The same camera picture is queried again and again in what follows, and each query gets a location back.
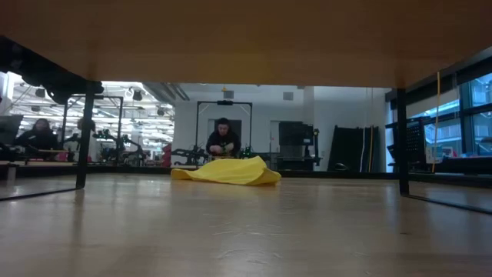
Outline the wooden shelf with black legs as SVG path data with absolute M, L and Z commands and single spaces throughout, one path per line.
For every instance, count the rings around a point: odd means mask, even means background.
M 0 35 L 95 81 L 404 90 L 492 46 L 492 0 L 0 0 Z

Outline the yellow cloth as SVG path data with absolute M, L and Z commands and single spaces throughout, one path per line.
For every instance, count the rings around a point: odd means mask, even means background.
M 196 170 L 172 169 L 171 177 L 176 180 L 247 186 L 276 185 L 281 180 L 281 174 L 270 170 L 259 156 L 217 159 Z

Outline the black monitor on stand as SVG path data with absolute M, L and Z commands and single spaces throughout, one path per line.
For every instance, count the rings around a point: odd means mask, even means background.
M 281 171 L 309 171 L 320 165 L 319 130 L 303 122 L 280 122 L 277 167 Z

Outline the red background object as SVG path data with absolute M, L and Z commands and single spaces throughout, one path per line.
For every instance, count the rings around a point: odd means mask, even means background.
M 169 143 L 162 148 L 161 165 L 165 168 L 171 166 L 172 144 Z

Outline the black perforated cart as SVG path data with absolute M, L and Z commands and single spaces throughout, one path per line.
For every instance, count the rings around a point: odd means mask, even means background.
M 410 172 L 419 172 L 427 170 L 426 162 L 426 140 L 424 123 L 429 119 L 428 116 L 409 118 L 407 120 L 407 164 Z M 398 128 L 397 123 L 391 123 L 386 125 L 387 131 L 392 131 L 393 143 L 387 147 L 392 162 L 388 163 L 388 166 L 393 168 L 393 172 L 398 172 L 398 152 L 395 148 L 398 140 Z

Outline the dark monitor screen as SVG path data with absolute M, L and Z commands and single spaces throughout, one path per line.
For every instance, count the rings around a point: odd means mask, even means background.
M 0 116 L 0 143 L 11 145 L 18 134 L 23 115 L 1 115 Z

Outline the black background rig frame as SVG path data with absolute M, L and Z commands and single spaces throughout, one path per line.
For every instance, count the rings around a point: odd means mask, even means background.
M 103 105 L 105 98 L 97 98 L 94 101 L 91 112 L 91 120 L 96 124 L 96 132 L 108 129 L 114 136 L 121 136 L 122 128 L 122 98 L 110 98 L 113 105 Z M 81 96 L 70 98 L 66 105 L 66 113 L 63 123 L 63 139 L 61 147 L 67 153 L 67 162 L 78 162 L 79 150 L 78 143 L 81 138 L 81 131 L 78 130 L 78 120 L 83 118 L 84 103 Z M 88 162 L 89 164 L 103 165 L 102 162 Z
M 217 101 L 197 101 L 196 105 L 196 120 L 195 120 L 195 146 L 198 146 L 198 129 L 199 129 L 199 117 L 201 112 L 204 110 L 200 110 L 200 105 L 201 104 L 216 104 L 216 105 L 224 105 L 224 106 L 231 106 L 231 105 L 248 105 L 249 106 L 249 147 L 251 147 L 251 140 L 252 140 L 252 113 L 253 113 L 253 103 L 252 102 L 233 102 L 229 100 L 217 100 Z

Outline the black table frame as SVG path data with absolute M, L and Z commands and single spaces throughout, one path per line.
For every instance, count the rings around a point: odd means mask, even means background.
M 78 166 L 47 166 L 47 165 L 14 165 L 18 178 L 49 177 L 57 175 L 76 175 Z M 170 175 L 171 168 L 157 167 L 113 167 L 89 166 L 88 173 L 121 173 L 121 174 L 151 174 Z M 283 177 L 288 178 L 315 178 L 315 179 L 384 179 L 398 180 L 397 173 L 350 173 L 350 172 L 308 172 L 308 171 L 280 171 Z M 410 173 L 408 180 L 413 182 L 427 182 L 445 185 L 457 185 L 482 189 L 492 189 L 492 177 L 471 175 L 432 175 Z

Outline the black panels leaning on wall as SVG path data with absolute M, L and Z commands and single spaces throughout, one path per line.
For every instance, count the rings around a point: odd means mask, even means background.
M 381 171 L 379 128 L 345 128 L 336 125 L 327 164 L 328 172 L 369 173 Z

